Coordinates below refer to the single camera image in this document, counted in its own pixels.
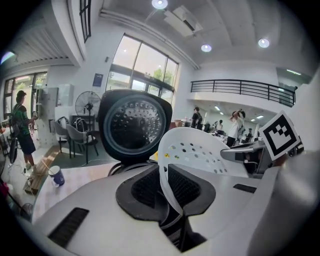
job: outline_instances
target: white shirt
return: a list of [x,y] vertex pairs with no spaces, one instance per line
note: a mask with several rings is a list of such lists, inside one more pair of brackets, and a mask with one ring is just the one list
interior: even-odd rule
[[238,131],[243,124],[244,124],[244,120],[242,118],[240,117],[238,117],[237,119],[233,118],[228,136],[236,139],[238,136]]
[[222,128],[223,128],[224,126],[222,125],[222,124],[220,124],[220,123],[218,123],[217,125],[216,125],[216,129],[218,130],[218,131],[222,131]]

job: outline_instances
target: wooden board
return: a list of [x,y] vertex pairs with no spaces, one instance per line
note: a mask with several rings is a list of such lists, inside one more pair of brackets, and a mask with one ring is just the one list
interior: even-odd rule
[[[57,155],[59,154],[59,152],[60,152],[59,146],[55,145],[55,146],[52,146],[42,157],[42,160],[49,168],[52,165],[55,158],[57,157]],[[38,175],[34,177],[33,181],[31,182],[31,186],[29,186],[27,182],[25,183],[23,189],[27,194],[36,196],[40,189],[41,184],[43,183],[43,179],[45,179],[48,176],[48,169],[46,168],[44,163],[40,161],[36,165],[36,170]]]

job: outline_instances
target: black metal railing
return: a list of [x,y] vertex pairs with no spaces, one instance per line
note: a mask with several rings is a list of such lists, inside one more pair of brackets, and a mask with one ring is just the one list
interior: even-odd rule
[[191,92],[229,93],[259,97],[292,107],[296,102],[294,89],[272,84],[237,79],[199,80],[191,82]]

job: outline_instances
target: black and white marker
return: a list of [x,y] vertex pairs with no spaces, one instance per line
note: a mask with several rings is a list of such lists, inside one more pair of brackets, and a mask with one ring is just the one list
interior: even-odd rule
[[259,133],[273,161],[301,142],[293,123],[283,110],[260,128]]

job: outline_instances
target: desk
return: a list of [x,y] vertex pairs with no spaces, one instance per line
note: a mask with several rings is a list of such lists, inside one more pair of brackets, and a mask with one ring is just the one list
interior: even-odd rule
[[95,166],[61,169],[65,183],[60,187],[54,187],[51,183],[50,176],[48,176],[35,200],[31,220],[32,224],[51,207],[71,195],[83,185],[107,177],[110,169],[116,163],[117,161]]

